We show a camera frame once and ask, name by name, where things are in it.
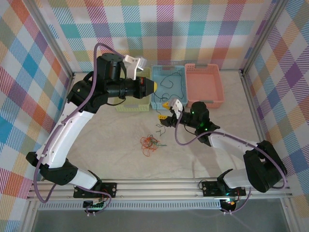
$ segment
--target pink plastic basket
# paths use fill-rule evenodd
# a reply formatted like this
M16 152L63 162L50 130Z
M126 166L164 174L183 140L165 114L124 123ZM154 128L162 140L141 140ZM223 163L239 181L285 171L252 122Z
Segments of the pink plastic basket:
M208 108L219 108L225 101L218 65L186 64L185 81L188 96L187 107L191 107L196 101L202 101Z

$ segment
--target plaid wallpaper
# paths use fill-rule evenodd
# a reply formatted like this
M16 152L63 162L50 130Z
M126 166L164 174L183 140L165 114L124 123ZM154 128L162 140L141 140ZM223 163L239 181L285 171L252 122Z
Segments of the plaid wallpaper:
M270 140L309 228L309 0L290 0L249 71Z
M144 56L150 64L199 62L239 69L276 1L36 2L72 69L88 72L93 69L93 47L97 42L122 54Z
M16 231L37 150L55 125L69 78L22 0L0 2L0 231Z

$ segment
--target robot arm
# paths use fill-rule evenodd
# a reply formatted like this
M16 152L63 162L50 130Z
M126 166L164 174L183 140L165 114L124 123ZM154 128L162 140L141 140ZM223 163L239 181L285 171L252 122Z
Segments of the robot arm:
M26 156L35 167L42 158L39 169L45 179L58 185L70 183L94 191L102 190L101 180L90 171L86 172L72 165L67 159L67 154L80 131L98 109L107 104L108 98L119 97L125 100L127 96L133 96L141 99L156 90L155 82L136 76L137 69L142 70L144 64L143 58L129 56L122 58L112 53L98 57L94 92L79 111L76 111L77 107L85 101L93 89L94 72L90 72L82 81L74 84L68 94L62 116L48 137L48 142L37 152L29 152ZM121 69L128 78L120 78Z
M169 109L173 115L160 115L159 120L162 125L177 128L177 124L183 124L194 128L196 129L195 135L201 143L221 148L244 160L245 169L230 169L218 177L217 184L222 190L222 194L225 194L229 189L251 186L260 192L266 192L282 179L282 175L287 174L283 162L270 142L258 143L243 140L227 133L210 121L205 103L200 101L193 103L190 112L184 111L184 107L178 99L164 103L163 107ZM276 163L277 167L265 156L265 153Z

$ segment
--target white floor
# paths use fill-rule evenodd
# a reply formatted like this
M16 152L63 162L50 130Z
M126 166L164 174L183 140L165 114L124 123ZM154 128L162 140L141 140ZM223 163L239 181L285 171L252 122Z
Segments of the white floor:
M236 136L258 141L238 72L222 71L221 75L225 103L219 109L210 109L211 121ZM80 73L75 81L83 77ZM161 112L170 115L169 111ZM238 158L198 141L179 146L174 128L167 128L159 137L155 126L159 122L157 115L151 108L149 112L121 113L104 105L84 127L68 159L103 179L217 177L227 169L244 167ZM150 157L143 155L140 144L141 137L148 134L167 145ZM180 127L178 137L180 142L187 142L194 136Z

